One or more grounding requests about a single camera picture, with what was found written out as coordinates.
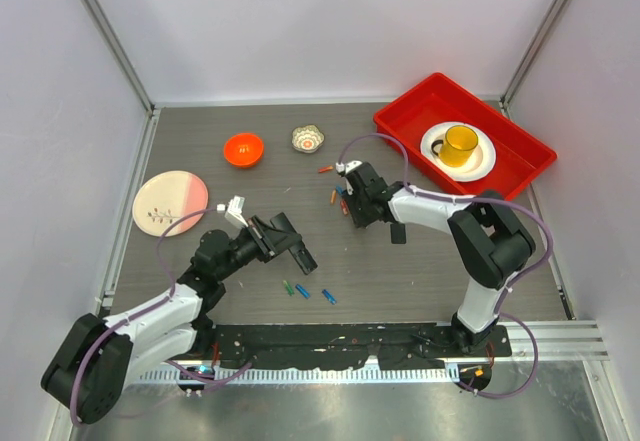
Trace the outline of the black remote control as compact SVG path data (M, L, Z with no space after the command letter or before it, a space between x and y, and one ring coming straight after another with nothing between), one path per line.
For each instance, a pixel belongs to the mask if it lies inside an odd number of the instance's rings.
M299 268L304 275L309 275L318 267L315 259L307 249L302 240L302 235L297 232L293 224L284 212L278 213L270 219L271 225L280 231L284 231L290 240L288 247L289 253L292 255Z

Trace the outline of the black remote battery cover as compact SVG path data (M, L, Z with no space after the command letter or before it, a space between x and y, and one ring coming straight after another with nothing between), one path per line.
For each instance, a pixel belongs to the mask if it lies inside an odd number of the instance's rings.
M391 243L394 245L404 245L407 242L406 227L401 223L390 225Z

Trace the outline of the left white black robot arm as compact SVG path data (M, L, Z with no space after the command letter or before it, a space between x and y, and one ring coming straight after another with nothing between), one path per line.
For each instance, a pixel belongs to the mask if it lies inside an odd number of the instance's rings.
M45 369L41 388L68 408L74 423L99 421L156 365L181 354L205 358L213 346L208 314L225 294L225 280L253 261L268 263L284 252L304 274L317 267L284 213L269 221L253 216L236 237L207 231L168 290L118 315L78 318Z

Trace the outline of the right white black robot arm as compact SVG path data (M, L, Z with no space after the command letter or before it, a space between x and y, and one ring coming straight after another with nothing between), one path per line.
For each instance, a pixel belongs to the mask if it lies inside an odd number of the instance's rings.
M474 203L470 197L460 202L435 199L432 192L414 185L387 183L368 162L338 163L336 168L345 180L342 199L356 227L388 223L393 244L406 242L407 224L452 236L470 279L452 316L451 341L460 354L477 354L497 323L507 283L520 274L536 250L528 230L501 204Z

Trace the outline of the green battery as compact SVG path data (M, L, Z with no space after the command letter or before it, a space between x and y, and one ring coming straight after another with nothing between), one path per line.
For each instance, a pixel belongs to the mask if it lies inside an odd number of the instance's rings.
M295 294L294 289L293 289L293 288L292 288L292 286L289 284L289 282L288 282L288 281L286 281L286 280L283 280L283 281L282 281L282 283L283 283L283 286L284 286L284 288L285 288L285 290L286 290L287 294L288 294L289 296L294 296L294 294Z

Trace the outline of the blue battery middle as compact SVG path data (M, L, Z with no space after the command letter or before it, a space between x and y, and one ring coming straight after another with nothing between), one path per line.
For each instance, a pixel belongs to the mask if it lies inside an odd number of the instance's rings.
M309 299L310 298L310 293L303 286L301 286L300 284L296 284L295 285L295 289L305 299Z

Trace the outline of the small patterned flower bowl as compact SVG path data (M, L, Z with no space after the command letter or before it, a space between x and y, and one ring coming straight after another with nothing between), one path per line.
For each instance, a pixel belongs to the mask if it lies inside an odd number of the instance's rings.
M324 133L314 124L300 126L292 131L292 147L305 154L316 152L324 143Z

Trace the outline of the blue battery right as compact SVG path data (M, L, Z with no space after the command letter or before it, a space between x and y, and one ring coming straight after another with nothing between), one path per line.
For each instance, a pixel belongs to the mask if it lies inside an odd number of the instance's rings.
M322 294L331 305L335 305L337 303L335 297L327 289L323 289Z

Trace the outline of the orange bowl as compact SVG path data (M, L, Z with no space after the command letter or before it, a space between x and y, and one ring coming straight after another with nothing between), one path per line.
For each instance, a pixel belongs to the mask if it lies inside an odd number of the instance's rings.
M223 148L225 160L236 168L257 165L264 154L264 142L254 133L238 133L230 137Z

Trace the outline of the yellow glass mug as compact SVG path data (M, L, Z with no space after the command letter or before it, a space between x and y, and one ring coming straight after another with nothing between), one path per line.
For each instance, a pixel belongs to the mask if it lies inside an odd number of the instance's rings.
M431 152L446 166L458 168L469 160L478 143L478 135L472 128L454 125L431 144Z

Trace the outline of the pink white floral plate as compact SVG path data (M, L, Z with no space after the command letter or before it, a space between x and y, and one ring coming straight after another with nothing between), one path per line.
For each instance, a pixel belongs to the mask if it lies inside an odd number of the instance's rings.
M195 174L173 170L144 183L137 192L132 217L145 234L159 237L180 218L208 206L209 192Z

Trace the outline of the white plate in bin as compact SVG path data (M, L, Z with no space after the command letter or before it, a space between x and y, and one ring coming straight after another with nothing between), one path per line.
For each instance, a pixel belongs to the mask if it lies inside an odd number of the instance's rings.
M434 142L444 140L446 132L456 125L472 129L478 136L478 145L464 165L451 167L443 163L431 147ZM420 152L450 178L459 182L473 182L486 177L497 160L496 149L490 138L480 128L461 122L443 122L429 128L422 136Z

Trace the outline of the red plastic bin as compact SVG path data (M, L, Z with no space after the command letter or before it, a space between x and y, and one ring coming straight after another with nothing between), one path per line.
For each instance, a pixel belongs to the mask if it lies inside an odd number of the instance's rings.
M434 73L379 110L377 131L400 141L410 163L442 190L460 195L492 189L514 199L548 168L557 154L442 73ZM480 128L493 142L492 171L473 182L454 181L420 152L424 133L436 124L461 122Z

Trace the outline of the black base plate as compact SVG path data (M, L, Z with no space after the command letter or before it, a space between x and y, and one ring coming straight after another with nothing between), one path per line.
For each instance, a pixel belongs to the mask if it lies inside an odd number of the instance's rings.
M470 348L446 324L218 325L175 361L202 360L238 369L344 371L377 358L383 370L442 367L450 358L512 355L507 329L495 326Z

